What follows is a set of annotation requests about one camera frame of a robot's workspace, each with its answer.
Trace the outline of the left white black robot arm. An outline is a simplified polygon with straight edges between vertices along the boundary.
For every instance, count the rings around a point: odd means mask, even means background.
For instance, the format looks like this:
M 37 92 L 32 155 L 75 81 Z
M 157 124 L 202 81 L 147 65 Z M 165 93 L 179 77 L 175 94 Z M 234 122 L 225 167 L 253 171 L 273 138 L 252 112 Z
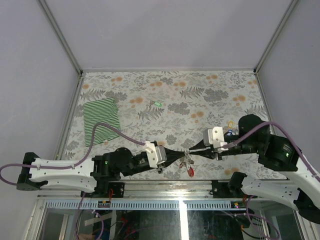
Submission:
M 33 152 L 25 154 L 16 189 L 37 191 L 41 189 L 73 189 L 105 197 L 110 190 L 109 182 L 149 170 L 161 173 L 178 159 L 185 156 L 163 146 L 146 149 L 133 155 L 125 147 L 84 161 L 47 160 Z

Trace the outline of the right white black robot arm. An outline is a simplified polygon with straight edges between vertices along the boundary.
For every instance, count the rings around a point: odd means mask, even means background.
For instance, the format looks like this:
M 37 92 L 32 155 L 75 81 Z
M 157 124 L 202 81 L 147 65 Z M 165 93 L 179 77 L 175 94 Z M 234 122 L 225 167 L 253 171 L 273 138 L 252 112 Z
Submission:
M 208 128 L 203 139 L 191 147 L 191 155 L 221 160 L 223 156 L 257 154 L 258 163 L 279 172 L 295 187 L 286 187 L 234 172 L 227 184 L 233 197 L 257 196 L 297 211 L 310 222 L 320 222 L 320 174 L 311 166 L 292 138 L 274 135 L 272 122 L 254 114 L 241 117 L 238 134 L 224 133 L 222 127 Z

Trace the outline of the green key tag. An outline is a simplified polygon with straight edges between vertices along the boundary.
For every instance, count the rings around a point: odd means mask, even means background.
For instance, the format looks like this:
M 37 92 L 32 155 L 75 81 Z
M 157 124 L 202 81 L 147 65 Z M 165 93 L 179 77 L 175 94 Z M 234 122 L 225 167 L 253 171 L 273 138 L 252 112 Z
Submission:
M 162 103 L 159 101 L 151 101 L 150 104 L 155 105 L 156 107 L 162 107 Z

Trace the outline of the grey red key ring holder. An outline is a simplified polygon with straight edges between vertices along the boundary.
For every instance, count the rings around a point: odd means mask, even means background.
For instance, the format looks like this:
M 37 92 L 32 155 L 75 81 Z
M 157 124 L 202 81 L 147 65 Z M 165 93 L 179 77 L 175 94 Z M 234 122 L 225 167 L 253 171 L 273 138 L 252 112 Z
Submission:
M 179 168 L 186 169 L 186 172 L 190 178 L 195 176 L 195 170 L 193 168 L 194 161 L 191 158 L 191 155 L 188 152 L 185 152 L 184 155 L 179 159 Z

